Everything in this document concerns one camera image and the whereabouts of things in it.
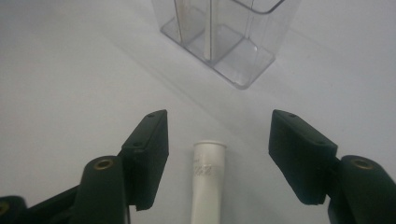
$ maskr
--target white table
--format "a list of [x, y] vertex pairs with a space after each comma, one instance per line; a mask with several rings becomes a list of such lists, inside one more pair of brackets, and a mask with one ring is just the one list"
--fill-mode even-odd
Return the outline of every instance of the white table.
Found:
[[228, 145], [222, 223], [329, 223], [268, 155], [273, 109], [333, 140], [338, 158], [396, 179], [396, 2], [304, 0], [275, 63], [246, 91], [160, 34], [147, 0], [0, 2], [0, 195], [29, 206], [116, 155], [167, 109], [170, 156], [154, 206], [133, 223], [189, 223], [192, 144]]

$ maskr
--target pen holder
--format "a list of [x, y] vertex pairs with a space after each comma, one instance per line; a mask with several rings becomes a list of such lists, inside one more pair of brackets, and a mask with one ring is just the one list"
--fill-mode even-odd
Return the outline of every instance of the pen holder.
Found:
[[301, 0], [152, 0], [161, 32], [246, 89], [275, 60]]

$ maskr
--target white cylinder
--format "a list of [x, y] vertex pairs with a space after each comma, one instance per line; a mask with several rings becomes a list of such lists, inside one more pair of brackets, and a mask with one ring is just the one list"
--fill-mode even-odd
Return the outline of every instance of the white cylinder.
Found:
[[215, 141], [194, 144], [191, 224], [220, 224], [225, 148]]

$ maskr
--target clear plastic container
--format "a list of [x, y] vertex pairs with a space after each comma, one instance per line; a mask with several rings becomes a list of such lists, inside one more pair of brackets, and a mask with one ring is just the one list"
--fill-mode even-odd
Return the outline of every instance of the clear plastic container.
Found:
[[152, 0], [161, 32], [238, 89], [275, 60], [301, 0]]

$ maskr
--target transparent box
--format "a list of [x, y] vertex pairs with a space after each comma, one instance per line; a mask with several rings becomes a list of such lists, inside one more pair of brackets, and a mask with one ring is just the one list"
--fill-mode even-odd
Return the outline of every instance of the transparent box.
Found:
[[161, 32], [246, 89], [275, 60], [301, 0], [152, 0]]

